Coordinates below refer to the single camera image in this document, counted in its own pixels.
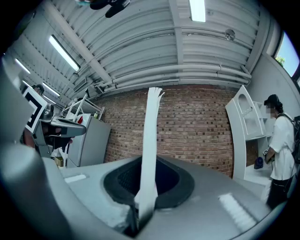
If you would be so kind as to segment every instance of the brick wall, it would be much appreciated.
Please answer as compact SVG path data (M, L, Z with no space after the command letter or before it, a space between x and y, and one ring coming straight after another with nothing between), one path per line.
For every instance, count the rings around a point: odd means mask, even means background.
M236 89L211 85L164 88L157 118L157 153L233 173L233 142L225 105ZM148 90L96 99L112 126L105 161L142 154Z

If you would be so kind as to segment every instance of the tree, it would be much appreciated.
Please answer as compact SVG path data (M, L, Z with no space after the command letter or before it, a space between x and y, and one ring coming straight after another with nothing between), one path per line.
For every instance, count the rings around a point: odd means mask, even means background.
M279 64L281 66L284 66L284 64L285 64L285 58L283 58L281 56L277 56L275 59L276 59L277 62L279 62Z

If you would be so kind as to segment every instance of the backpack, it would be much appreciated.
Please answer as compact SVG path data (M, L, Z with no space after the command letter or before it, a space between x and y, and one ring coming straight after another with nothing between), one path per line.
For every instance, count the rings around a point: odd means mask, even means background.
M294 120L290 119L289 116L284 113L280 113L278 117L280 116L286 117L294 126L295 150L292 152L292 156L295 163L300 164L300 116L295 117Z

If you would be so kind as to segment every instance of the white strap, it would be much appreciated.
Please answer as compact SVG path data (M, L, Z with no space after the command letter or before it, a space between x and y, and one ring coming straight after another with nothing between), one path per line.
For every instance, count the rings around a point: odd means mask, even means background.
M143 146L142 146L142 171L139 192L139 228L141 229L152 217L157 196L155 187L156 169L156 124L158 117L159 96L161 88L150 88L148 92Z

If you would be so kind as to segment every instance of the ceiling mount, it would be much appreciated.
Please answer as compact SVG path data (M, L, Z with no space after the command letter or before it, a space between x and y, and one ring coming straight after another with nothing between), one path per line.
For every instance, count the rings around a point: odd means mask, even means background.
M235 39L235 32L232 29L227 29L224 34L228 41Z

